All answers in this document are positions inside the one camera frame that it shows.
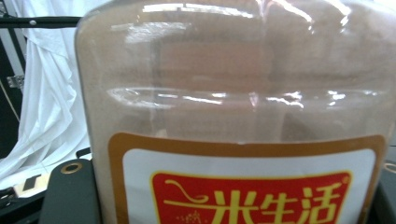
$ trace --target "white curtain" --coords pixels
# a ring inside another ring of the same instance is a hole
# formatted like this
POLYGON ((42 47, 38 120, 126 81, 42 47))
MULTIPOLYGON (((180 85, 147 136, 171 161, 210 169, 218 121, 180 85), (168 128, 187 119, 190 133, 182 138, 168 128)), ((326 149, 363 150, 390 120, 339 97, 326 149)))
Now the white curtain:
MULTIPOLYGON (((81 17, 109 0, 15 0, 18 17, 81 17)), ((74 50, 76 28, 25 29, 19 141, 0 160, 0 189, 49 173, 89 146, 74 50)))

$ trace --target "transparent plastic container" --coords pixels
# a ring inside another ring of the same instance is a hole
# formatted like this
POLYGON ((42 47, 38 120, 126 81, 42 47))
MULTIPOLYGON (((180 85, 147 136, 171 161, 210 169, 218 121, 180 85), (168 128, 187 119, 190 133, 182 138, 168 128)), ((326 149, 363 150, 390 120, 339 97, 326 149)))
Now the transparent plastic container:
POLYGON ((235 144, 389 139, 395 36, 395 13, 371 1, 113 1, 92 11, 76 50, 105 223, 116 223, 115 133, 235 144))

